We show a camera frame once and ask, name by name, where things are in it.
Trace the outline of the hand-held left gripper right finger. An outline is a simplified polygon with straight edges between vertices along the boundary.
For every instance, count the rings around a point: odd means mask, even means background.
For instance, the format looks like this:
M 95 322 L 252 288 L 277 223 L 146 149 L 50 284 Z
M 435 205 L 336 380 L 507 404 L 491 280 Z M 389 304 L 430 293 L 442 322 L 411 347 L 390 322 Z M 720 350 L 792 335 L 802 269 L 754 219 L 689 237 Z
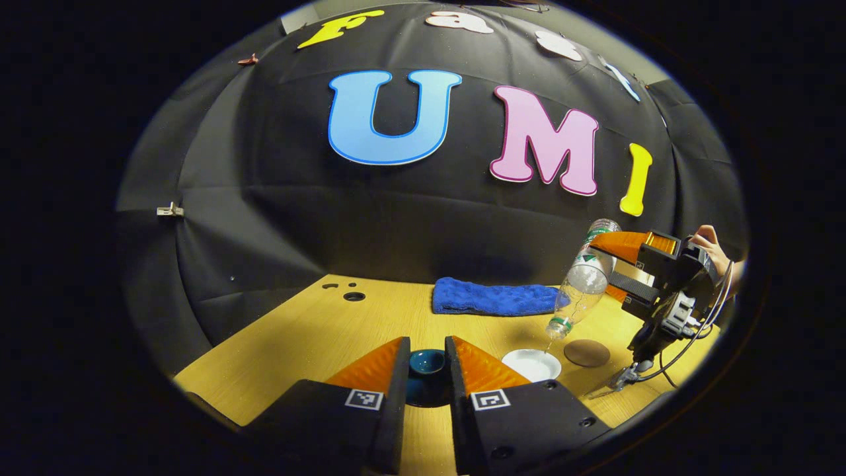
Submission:
M 555 379 L 519 385 L 516 372 L 457 337 L 445 340 L 460 475 L 577 475 L 579 458 L 611 428 Z

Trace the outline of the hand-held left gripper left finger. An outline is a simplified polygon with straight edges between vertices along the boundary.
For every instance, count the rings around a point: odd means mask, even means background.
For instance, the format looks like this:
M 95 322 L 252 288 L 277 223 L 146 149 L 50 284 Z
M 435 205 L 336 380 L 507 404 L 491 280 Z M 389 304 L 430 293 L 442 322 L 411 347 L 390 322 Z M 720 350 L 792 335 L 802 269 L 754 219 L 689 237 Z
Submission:
M 397 475 L 404 440 L 410 338 L 364 358 L 375 385 L 301 379 L 243 428 L 293 475 Z

